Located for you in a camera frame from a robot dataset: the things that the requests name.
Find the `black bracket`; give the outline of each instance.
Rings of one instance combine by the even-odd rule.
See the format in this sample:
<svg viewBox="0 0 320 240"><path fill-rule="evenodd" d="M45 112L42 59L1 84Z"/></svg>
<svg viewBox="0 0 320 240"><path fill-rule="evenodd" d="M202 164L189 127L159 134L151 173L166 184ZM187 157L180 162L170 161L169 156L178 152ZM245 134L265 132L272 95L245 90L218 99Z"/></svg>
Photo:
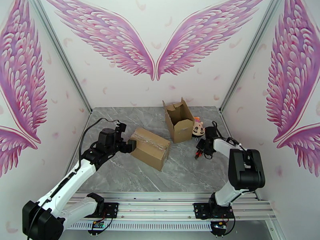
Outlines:
<svg viewBox="0 0 320 240"><path fill-rule="evenodd" d="M211 211L209 203L194 203L193 204L194 214L196 219L232 219L234 217L231 206L221 207L219 210Z"/></svg>
<svg viewBox="0 0 320 240"><path fill-rule="evenodd" d="M119 203L104 203L104 210L88 215L85 218L117 218Z"/></svg>

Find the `stuffed doll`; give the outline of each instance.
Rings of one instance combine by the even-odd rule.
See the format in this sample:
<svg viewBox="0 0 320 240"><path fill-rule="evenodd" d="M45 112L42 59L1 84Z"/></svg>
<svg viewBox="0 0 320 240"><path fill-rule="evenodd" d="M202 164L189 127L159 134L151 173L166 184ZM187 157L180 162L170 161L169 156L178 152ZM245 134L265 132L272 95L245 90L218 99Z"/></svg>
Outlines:
<svg viewBox="0 0 320 240"><path fill-rule="evenodd" d="M194 126L192 131L192 136L199 138L204 135L203 122L200 122L199 117L194 117Z"/></svg>

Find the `pink wing mural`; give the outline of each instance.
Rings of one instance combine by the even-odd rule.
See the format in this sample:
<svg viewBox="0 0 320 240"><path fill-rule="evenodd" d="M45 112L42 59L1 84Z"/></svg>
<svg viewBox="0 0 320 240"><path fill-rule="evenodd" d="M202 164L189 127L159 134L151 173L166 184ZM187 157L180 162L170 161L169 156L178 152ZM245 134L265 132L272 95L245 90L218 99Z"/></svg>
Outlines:
<svg viewBox="0 0 320 240"><path fill-rule="evenodd" d="M2 172L7 173L14 165L18 165L18 156L21 150L31 147L37 149L32 140L12 128L0 126L0 177Z"/></svg>
<svg viewBox="0 0 320 240"><path fill-rule="evenodd" d="M26 0L15 0L0 36L0 92L19 132L0 126L0 176L18 164L21 150L37 149L37 128L46 120L44 70L38 31Z"/></svg>
<svg viewBox="0 0 320 240"><path fill-rule="evenodd" d="M94 51L125 72L147 73L154 80L154 62L134 27L124 17L78 0L47 0L62 22Z"/></svg>
<svg viewBox="0 0 320 240"><path fill-rule="evenodd" d="M178 75L208 56L252 19L262 0L229 0L185 18L175 30L156 64L157 80L164 73Z"/></svg>
<svg viewBox="0 0 320 240"><path fill-rule="evenodd" d="M275 34L266 108L277 142L297 126L319 81L320 40L301 0L285 0Z"/></svg>
<svg viewBox="0 0 320 240"><path fill-rule="evenodd" d="M173 33L156 70L137 31L124 17L78 0L47 1L58 9L56 13L74 34L111 64L133 75L147 73L151 80L155 76L159 80L164 73L177 75L188 70L217 50L251 20L262 0L230 0L191 14Z"/></svg>
<svg viewBox="0 0 320 240"><path fill-rule="evenodd" d="M298 164L320 175L320 123L301 127L288 135L277 148L289 146L298 155Z"/></svg>
<svg viewBox="0 0 320 240"><path fill-rule="evenodd" d="M320 175L320 123L296 128L320 77L319 29L301 0L285 0L272 43L268 120L278 127L277 148L289 146L302 164Z"/></svg>

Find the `wing painting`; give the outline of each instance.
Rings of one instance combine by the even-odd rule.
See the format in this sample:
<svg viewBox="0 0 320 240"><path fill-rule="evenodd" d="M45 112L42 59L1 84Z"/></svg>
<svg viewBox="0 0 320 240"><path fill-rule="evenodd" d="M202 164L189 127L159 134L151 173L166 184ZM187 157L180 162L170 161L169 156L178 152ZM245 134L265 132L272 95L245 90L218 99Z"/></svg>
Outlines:
<svg viewBox="0 0 320 240"><path fill-rule="evenodd" d="M285 0L275 35L266 108L277 142L297 126L319 81L320 36L301 0Z"/></svg>
<svg viewBox="0 0 320 240"><path fill-rule="evenodd" d="M226 42L251 20L262 0L229 0L185 18L175 30L156 64L157 80L164 73L178 75Z"/></svg>
<svg viewBox="0 0 320 240"><path fill-rule="evenodd" d="M15 0L0 35L0 90L18 127L38 143L47 113L40 51L28 2Z"/></svg>
<svg viewBox="0 0 320 240"><path fill-rule="evenodd" d="M301 127L291 132L277 148L289 146L298 155L298 164L320 175L320 123Z"/></svg>
<svg viewBox="0 0 320 240"><path fill-rule="evenodd" d="M18 165L18 156L21 150L31 147L37 149L32 140L27 139L24 134L12 128L0 126L0 177L7 173L14 165Z"/></svg>
<svg viewBox="0 0 320 240"><path fill-rule="evenodd" d="M154 62L134 27L122 16L78 0L47 0L62 22L94 51L125 72L154 80Z"/></svg>

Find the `marble floor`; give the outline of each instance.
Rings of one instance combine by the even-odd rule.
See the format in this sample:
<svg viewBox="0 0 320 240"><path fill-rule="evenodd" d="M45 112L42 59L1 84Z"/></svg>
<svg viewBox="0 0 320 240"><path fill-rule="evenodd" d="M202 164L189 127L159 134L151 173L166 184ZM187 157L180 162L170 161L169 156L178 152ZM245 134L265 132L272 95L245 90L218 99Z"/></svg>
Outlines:
<svg viewBox="0 0 320 240"><path fill-rule="evenodd" d="M223 136L227 136L216 107L190 107L194 116L199 116L204 127L211 126L211 121L218 123ZM130 138L137 127L143 127L165 139L171 140L164 120L162 107L143 108L95 108L89 125L101 117L127 124L123 134L125 140ZM115 124L101 121L87 133L82 151L98 139L99 132ZM117 153L105 163L79 189L80 192L110 191L147 191L147 192L214 192L228 180L228 159L215 153L211 160L203 156L194 159L197 141L193 138L179 144L171 144L170 153L162 171L144 164L130 154Z"/></svg>

